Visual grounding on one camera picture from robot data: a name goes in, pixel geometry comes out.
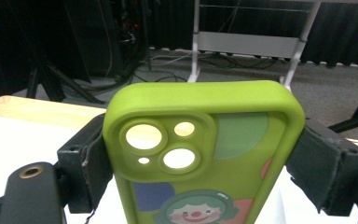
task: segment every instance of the green phone case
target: green phone case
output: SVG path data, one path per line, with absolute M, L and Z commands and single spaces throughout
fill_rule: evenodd
M 254 223 L 304 122 L 272 81 L 122 89 L 103 138 L 128 223 Z

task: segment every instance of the cartoon clown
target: cartoon clown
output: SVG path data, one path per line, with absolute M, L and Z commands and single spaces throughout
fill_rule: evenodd
M 224 193 L 202 189 L 175 195 L 154 215 L 157 224 L 213 224 L 234 218 L 239 212 Z

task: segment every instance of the metal rack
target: metal rack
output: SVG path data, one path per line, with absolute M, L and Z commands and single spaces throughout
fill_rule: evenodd
M 358 0 L 283 0 L 297 2 L 312 2 L 312 7 L 308 13 L 307 20 L 301 31 L 299 38 L 267 36 L 267 35 L 239 35 L 227 33 L 214 33 L 200 31 L 200 0 L 195 0 L 194 4 L 194 29 L 192 47 L 192 66 L 188 82 L 196 82 L 200 69 L 198 67 L 198 51 L 220 51 L 236 54 L 259 55 L 269 57 L 290 58 L 289 71 L 285 77 L 281 78 L 284 87 L 290 89 L 290 83 L 295 74 L 301 54 L 307 44 L 310 28 L 315 21 L 319 7 L 322 2 L 328 3 L 358 3 Z

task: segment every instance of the white table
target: white table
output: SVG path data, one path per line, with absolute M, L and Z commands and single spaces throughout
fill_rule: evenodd
M 37 161 L 55 163 L 57 150 L 94 116 L 104 109 L 66 105 L 19 97 L 0 97 L 0 197 L 8 176 L 18 168 Z M 84 223 L 88 214 L 69 214 L 69 224 Z M 318 215 L 301 189 L 282 171 L 257 220 L 258 224 L 354 224 L 358 210 L 351 217 Z M 126 218 L 115 181 L 111 181 L 90 223 L 125 224 Z

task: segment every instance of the blue shape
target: blue shape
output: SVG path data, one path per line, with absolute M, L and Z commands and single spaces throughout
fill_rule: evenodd
M 168 199 L 175 195 L 171 184 L 133 183 L 138 211 L 149 212 L 158 210 Z

